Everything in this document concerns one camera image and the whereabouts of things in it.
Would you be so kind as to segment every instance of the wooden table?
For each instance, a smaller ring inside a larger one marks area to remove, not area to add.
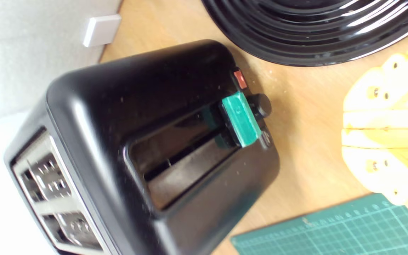
[[[267,118],[277,146],[280,175],[229,236],[337,205],[369,193],[341,156],[345,95],[369,68],[396,52],[406,52],[408,37],[374,55],[332,66],[300,68],[269,63],[230,42],[210,19],[200,0],[125,0],[122,23],[102,62],[199,39],[230,47],[248,85],[272,101]],[[228,238],[214,255],[237,254]]]

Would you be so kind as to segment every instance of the cutting mat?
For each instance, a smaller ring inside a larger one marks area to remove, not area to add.
[[[240,255],[408,255],[408,209],[372,194],[231,242]]]

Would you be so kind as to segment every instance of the toaster knob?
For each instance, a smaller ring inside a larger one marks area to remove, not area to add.
[[[256,120],[266,118],[272,113],[272,104],[265,94],[255,94],[246,97]]]

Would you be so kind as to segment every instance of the ridged black object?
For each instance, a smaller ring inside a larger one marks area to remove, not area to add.
[[[202,0],[229,39],[264,60],[342,63],[408,35],[408,0]]]

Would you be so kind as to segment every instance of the toaster slot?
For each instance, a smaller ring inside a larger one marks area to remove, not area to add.
[[[239,147],[228,146],[231,140],[224,130],[149,181],[154,205],[167,207],[235,152]]]
[[[129,157],[139,175],[150,181],[215,137],[222,126],[224,120],[215,103],[137,141]]]

